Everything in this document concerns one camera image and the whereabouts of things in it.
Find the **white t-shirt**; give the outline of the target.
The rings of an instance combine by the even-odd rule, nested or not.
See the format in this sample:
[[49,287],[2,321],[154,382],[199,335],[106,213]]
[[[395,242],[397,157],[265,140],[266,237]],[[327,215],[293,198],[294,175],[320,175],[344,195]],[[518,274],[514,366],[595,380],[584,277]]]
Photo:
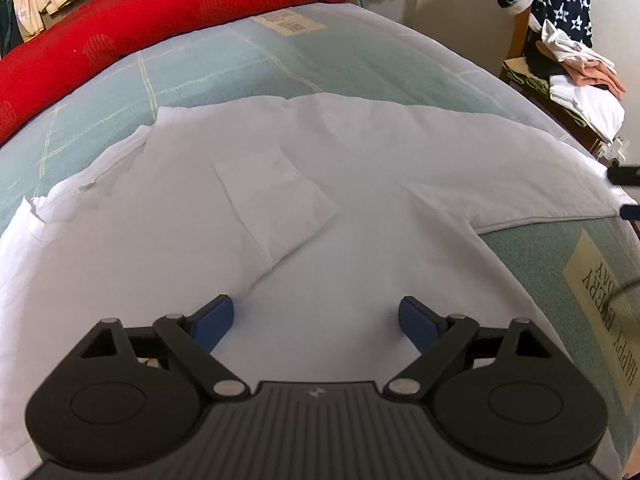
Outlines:
[[251,384],[385,382],[412,356],[401,297],[542,322],[484,235],[610,218],[623,198],[591,158],[491,114],[332,94],[164,107],[2,234],[2,477],[38,465],[27,401],[101,318],[226,294],[219,357]]

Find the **teal plaid bed blanket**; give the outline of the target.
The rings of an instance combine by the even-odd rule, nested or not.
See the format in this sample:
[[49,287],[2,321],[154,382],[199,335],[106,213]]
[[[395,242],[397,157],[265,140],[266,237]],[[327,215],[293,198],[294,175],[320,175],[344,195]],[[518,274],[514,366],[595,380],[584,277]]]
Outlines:
[[[313,101],[319,93],[426,105],[445,116],[466,113],[470,146],[484,125],[509,126],[525,140],[548,133],[575,168],[594,163],[552,120],[495,77],[437,41],[348,4],[312,4],[292,11],[306,25],[283,36],[247,18],[189,32],[130,54],[30,120],[1,151],[1,218],[21,200],[38,200],[58,182],[88,167],[116,142],[152,122],[162,107],[199,107],[237,99]],[[382,195],[364,178],[357,195],[340,198],[341,218],[322,237],[285,260],[240,302],[238,327],[220,355],[247,374],[267,378],[384,378],[414,350],[393,326],[399,296],[422,294],[428,277],[416,260],[421,234],[368,220],[349,240],[357,206]],[[597,465],[612,476],[629,457],[639,414],[618,404],[561,271],[580,232],[587,232],[621,278],[639,266],[631,229],[620,220],[563,221],[486,234],[480,252],[527,292],[529,307],[558,331],[576,362],[608,401],[612,429]]]

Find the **pile of folded clothes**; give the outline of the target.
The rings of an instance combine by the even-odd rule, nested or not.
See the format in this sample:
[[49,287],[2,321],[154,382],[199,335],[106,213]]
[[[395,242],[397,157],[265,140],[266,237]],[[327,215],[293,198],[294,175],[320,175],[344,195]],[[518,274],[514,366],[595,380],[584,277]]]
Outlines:
[[545,21],[516,18],[500,78],[561,124],[590,152],[612,145],[625,119],[615,64]]

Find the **red quilt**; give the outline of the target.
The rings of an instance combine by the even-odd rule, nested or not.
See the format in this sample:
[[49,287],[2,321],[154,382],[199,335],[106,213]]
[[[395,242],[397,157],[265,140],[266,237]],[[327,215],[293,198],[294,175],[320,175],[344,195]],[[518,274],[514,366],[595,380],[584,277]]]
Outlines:
[[1,139],[121,58],[194,30],[314,2],[91,0],[1,61]]

